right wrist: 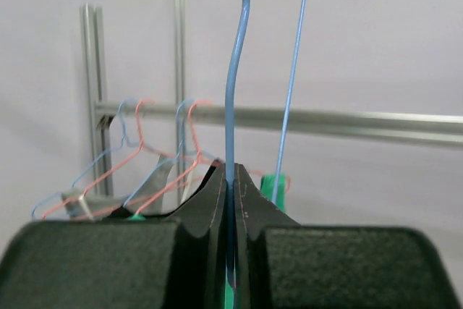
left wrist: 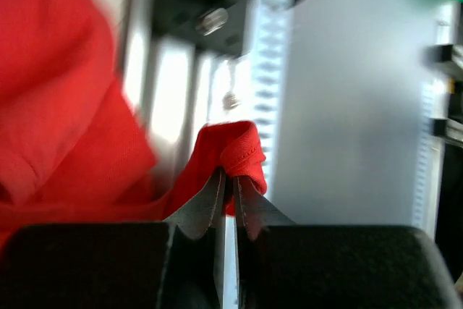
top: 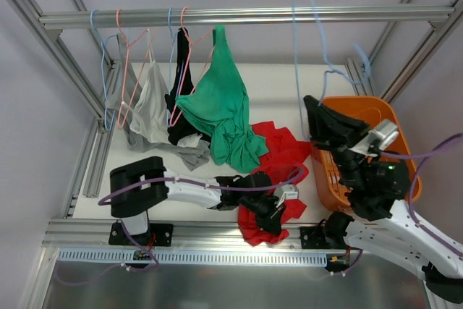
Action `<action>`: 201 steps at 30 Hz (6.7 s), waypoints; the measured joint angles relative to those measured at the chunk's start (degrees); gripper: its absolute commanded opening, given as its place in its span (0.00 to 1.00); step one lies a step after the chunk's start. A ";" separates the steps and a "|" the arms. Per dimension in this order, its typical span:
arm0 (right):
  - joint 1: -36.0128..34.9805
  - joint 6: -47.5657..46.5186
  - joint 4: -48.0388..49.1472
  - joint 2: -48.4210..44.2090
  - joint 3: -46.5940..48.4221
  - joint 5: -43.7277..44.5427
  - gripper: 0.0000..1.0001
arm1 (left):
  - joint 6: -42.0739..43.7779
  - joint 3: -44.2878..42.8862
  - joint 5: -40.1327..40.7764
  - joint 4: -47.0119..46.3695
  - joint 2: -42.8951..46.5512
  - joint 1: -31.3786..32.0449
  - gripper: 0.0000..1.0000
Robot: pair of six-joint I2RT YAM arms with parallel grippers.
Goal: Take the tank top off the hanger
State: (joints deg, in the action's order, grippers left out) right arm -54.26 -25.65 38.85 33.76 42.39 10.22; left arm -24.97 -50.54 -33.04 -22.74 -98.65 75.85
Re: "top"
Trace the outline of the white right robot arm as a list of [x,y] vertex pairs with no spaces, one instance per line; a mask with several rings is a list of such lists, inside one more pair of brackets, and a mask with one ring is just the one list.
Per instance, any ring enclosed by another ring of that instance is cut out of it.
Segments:
[[328,151],[348,189],[349,215],[334,211],[325,221],[323,241],[373,253],[402,267],[441,299],[462,303],[462,244],[412,210],[410,155],[387,149],[399,137],[399,125],[384,119],[371,127],[322,104],[303,98],[310,140]]

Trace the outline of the pink hanger of white top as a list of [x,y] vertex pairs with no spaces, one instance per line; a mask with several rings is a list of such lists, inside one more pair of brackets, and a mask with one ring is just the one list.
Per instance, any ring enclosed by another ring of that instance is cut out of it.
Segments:
[[141,34],[139,34],[136,39],[133,41],[130,41],[125,34],[125,32],[122,30],[122,21],[119,19],[120,15],[122,13],[122,9],[117,9],[116,11],[116,26],[119,30],[119,33],[122,36],[122,39],[125,43],[126,47],[126,54],[125,54],[125,59],[124,59],[124,69],[123,69],[123,74],[122,74],[122,90],[121,90],[121,105],[118,110],[117,114],[117,119],[116,119],[116,125],[119,130],[122,130],[124,128],[124,124],[127,120],[126,116],[122,116],[122,110],[124,107],[124,102],[125,102],[125,92],[126,92],[126,86],[127,86],[127,70],[128,70],[128,65],[129,65],[129,58],[130,58],[130,49],[133,45],[135,45],[141,38],[143,38],[146,34],[148,34],[148,37],[150,37],[149,34],[149,29],[146,28],[144,29]]

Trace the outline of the green tank top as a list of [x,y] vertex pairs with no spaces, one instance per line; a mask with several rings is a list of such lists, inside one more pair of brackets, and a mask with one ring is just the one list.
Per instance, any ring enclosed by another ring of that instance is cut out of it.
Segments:
[[223,25],[213,30],[213,46],[207,72],[193,93],[178,97],[177,106],[192,126],[211,138],[210,154],[215,164],[228,164],[238,172],[250,173],[268,152],[266,140],[256,135],[250,125],[247,89]]

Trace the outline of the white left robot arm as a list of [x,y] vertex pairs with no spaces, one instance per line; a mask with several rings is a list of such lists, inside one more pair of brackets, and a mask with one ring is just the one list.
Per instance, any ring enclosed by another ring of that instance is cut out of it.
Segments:
[[164,201],[191,203],[202,208],[231,211],[245,208],[259,230],[278,236],[285,210],[280,198],[269,193],[271,178],[265,172],[247,176],[186,177],[166,168],[163,159],[151,156],[110,171],[111,216],[121,220],[125,236],[135,245],[148,241],[148,210]]

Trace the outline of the white tank top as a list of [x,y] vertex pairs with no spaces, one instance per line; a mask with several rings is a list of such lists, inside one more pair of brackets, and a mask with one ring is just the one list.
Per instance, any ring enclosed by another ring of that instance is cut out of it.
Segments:
[[149,57],[148,72],[140,97],[131,110],[132,121],[129,124],[127,146],[132,151],[145,152],[152,148],[200,148],[208,147],[209,142],[194,132],[182,136],[176,145],[168,139],[167,106],[165,95],[168,93],[166,82],[152,49],[147,50]]

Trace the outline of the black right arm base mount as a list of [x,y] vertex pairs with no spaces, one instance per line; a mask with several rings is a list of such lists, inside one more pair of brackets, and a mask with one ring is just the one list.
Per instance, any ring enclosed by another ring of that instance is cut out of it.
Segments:
[[300,244],[303,250],[329,249],[321,227],[300,227]]

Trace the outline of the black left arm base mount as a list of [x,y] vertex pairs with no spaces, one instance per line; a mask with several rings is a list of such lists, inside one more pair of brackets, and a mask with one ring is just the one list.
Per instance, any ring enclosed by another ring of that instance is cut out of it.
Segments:
[[[142,246],[170,247],[173,229],[173,224],[150,223],[147,232],[132,235],[132,239]],[[115,222],[111,225],[108,244],[116,246],[135,246],[125,234],[120,222]]]

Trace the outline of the red tank top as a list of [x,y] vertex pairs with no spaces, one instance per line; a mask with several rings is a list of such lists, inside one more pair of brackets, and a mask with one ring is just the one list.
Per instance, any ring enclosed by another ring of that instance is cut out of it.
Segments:
[[[296,140],[288,128],[277,128],[272,121],[253,124],[252,130],[265,138],[268,149],[260,157],[260,166],[256,172],[268,174],[274,185],[294,177],[294,170],[298,168],[302,169],[302,175],[295,182],[298,184],[305,179],[309,174],[305,161],[312,152],[311,143]],[[263,242],[274,245],[289,236],[285,229],[278,235],[263,231],[257,225],[255,214],[243,206],[238,209],[238,225],[245,242],[253,247]]]

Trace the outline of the pink hanger of green top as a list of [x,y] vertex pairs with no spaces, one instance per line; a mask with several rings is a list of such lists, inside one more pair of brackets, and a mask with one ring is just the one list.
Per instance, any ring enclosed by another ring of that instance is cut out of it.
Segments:
[[174,98],[174,108],[173,108],[173,111],[171,112],[171,116],[170,116],[170,119],[169,119],[169,122],[168,122],[168,126],[170,126],[170,127],[174,127],[177,124],[177,122],[179,121],[179,118],[182,115],[182,110],[177,106],[177,99],[182,94],[182,89],[183,89],[183,85],[184,85],[184,82],[185,82],[185,79],[186,79],[187,70],[190,67],[190,60],[191,60],[191,56],[192,56],[192,50],[194,49],[194,47],[196,45],[198,45],[200,42],[202,42],[204,39],[206,39],[213,32],[213,30],[210,29],[205,34],[203,34],[201,37],[197,38],[196,40],[191,39],[190,35],[186,31],[186,27],[184,26],[184,16],[185,16],[185,13],[186,13],[186,11],[188,9],[189,9],[189,7],[185,6],[181,10],[181,13],[180,13],[180,28],[182,29],[182,32],[184,33],[184,36],[185,36],[185,38],[187,39],[187,42],[188,42],[188,53],[187,53],[186,62],[183,65],[183,69],[182,69],[182,73],[181,73],[181,79],[179,81],[178,88],[177,88],[177,93],[176,93],[175,98]]

